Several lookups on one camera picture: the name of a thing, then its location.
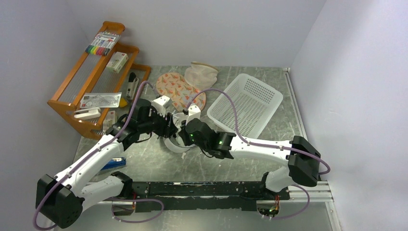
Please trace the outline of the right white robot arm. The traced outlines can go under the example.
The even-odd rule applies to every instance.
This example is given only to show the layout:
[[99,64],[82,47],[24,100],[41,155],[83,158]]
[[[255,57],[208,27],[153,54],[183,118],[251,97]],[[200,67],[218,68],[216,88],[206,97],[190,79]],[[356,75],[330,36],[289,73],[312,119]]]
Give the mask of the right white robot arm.
[[216,132],[197,118],[182,122],[178,135],[185,145],[194,144],[218,159],[252,158],[279,164],[280,168],[268,172],[259,187],[265,199],[272,199],[283,188],[293,184],[317,185],[321,155],[302,136],[294,136],[291,141],[240,138],[233,132]]

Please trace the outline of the white mesh laundry bag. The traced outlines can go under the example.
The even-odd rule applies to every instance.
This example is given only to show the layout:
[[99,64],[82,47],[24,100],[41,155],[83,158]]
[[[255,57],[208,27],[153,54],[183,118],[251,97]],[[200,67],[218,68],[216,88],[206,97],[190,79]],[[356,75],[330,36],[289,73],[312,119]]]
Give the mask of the white mesh laundry bag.
[[173,123],[178,129],[177,132],[170,136],[169,138],[162,138],[166,148],[174,153],[184,153],[189,149],[195,147],[195,144],[185,145],[182,138],[179,136],[181,131],[182,121],[187,120],[187,115],[184,115],[182,112],[173,114]]

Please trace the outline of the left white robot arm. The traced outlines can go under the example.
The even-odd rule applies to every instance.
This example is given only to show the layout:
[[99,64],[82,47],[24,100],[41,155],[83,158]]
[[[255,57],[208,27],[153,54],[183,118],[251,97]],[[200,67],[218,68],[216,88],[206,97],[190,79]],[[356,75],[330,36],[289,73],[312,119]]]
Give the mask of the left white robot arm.
[[166,112],[171,102],[167,96],[153,101],[137,99],[128,114],[107,129],[105,135],[86,154],[55,176],[48,174],[38,180],[36,211],[33,225],[39,231],[47,230],[37,224],[39,214],[54,224],[67,228],[89,207],[109,198],[127,200],[133,197],[132,179],[117,171],[106,179],[88,185],[108,162],[131,145],[140,142],[141,134],[169,137],[177,131],[172,114]]

